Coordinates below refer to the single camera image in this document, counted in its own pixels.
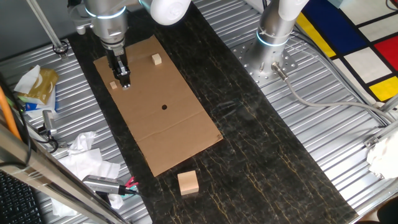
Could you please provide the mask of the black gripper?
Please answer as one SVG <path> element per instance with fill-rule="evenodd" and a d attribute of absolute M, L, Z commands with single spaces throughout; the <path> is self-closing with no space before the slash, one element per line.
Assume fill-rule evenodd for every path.
<path fill-rule="evenodd" d="M 113 75 L 124 89 L 131 86 L 130 71 L 127 68 L 127 59 L 124 47 L 110 47 L 106 46 L 106 54 L 108 58 L 109 67 L 113 71 Z"/>

